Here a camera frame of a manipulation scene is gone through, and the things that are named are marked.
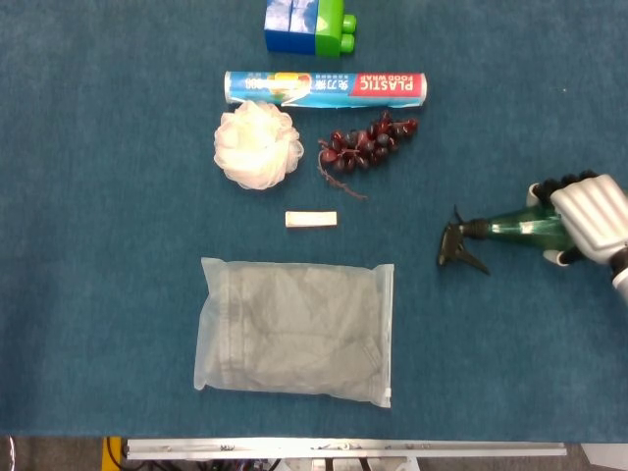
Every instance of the floor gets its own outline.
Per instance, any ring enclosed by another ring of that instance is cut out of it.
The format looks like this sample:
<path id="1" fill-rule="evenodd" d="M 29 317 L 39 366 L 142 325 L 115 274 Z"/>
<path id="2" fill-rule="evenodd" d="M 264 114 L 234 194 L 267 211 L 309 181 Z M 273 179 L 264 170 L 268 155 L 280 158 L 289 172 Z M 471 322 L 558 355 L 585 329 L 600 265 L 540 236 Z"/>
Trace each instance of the floor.
<path id="1" fill-rule="evenodd" d="M 99 471 L 102 443 L 98 439 L 16 439 L 16 471 Z M 8 441 L 0 440 L 0 471 L 8 471 Z M 592 466 L 579 445 L 566 457 L 420 459 L 421 471 L 602 471 Z M 183 463 L 184 470 L 196 469 Z"/>

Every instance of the blue toy block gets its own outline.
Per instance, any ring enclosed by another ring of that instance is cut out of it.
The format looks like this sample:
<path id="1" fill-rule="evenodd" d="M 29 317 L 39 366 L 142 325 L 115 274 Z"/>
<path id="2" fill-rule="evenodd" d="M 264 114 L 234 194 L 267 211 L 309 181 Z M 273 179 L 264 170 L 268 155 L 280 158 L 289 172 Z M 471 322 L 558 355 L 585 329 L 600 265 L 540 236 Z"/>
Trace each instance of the blue toy block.
<path id="1" fill-rule="evenodd" d="M 290 40 L 290 16 L 292 0 L 267 0 L 264 35 L 269 51 L 292 52 Z"/>
<path id="2" fill-rule="evenodd" d="M 290 51 L 316 54 L 316 22 L 319 0 L 292 0 Z"/>

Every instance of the white shower puff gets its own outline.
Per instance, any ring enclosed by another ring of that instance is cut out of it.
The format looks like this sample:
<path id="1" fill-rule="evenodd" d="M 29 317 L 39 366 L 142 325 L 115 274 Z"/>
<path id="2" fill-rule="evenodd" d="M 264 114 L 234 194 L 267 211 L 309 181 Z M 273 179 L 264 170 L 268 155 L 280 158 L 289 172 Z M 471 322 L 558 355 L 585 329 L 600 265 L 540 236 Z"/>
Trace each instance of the white shower puff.
<path id="1" fill-rule="evenodd" d="M 246 189 L 266 189 L 293 172 L 303 146 L 292 119 L 269 103 L 245 101 L 223 113 L 214 133 L 214 162 Z"/>

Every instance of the clear plastic bag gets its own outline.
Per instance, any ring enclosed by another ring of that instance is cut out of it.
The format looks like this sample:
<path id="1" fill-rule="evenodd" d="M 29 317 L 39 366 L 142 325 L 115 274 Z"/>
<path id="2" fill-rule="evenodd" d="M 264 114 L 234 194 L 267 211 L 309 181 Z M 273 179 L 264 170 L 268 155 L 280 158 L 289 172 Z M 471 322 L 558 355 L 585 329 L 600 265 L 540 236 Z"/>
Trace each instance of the clear plastic bag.
<path id="1" fill-rule="evenodd" d="M 393 265 L 203 258 L 194 386 L 391 406 Z"/>

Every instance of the green toy block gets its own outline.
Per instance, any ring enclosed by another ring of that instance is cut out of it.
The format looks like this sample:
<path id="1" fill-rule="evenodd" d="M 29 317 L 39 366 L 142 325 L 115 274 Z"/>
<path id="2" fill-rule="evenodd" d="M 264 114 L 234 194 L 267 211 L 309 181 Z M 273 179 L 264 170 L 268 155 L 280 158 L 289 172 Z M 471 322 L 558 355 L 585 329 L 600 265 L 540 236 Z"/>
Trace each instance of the green toy block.
<path id="1" fill-rule="evenodd" d="M 344 0 L 319 0 L 316 55 L 338 57 L 353 52 L 356 19 L 344 14 Z"/>

